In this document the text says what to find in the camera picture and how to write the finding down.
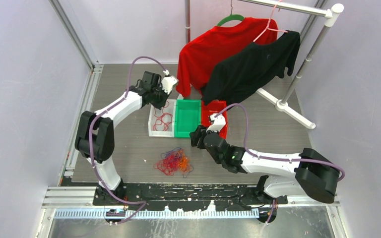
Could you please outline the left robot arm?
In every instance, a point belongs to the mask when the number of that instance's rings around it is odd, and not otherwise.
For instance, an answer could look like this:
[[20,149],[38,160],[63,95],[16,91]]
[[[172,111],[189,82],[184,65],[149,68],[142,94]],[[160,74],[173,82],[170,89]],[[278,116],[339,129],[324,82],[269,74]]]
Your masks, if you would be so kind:
[[113,162],[115,128],[130,114],[151,104],[162,109],[174,86],[176,77],[167,70],[165,76],[145,71],[136,85],[108,106],[95,112],[84,111],[80,116],[74,147],[91,164],[105,198],[114,205],[124,202],[124,182]]

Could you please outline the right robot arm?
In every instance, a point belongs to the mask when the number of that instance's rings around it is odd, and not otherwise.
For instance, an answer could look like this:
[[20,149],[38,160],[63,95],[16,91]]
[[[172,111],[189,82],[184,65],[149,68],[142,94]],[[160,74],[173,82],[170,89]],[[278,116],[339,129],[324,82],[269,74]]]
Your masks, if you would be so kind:
[[301,153],[274,154],[230,145],[219,133],[199,125],[190,133],[191,145],[205,149],[215,163],[237,174],[261,174],[255,196],[263,204],[287,195],[307,195],[326,204],[335,200],[342,169],[312,148]]

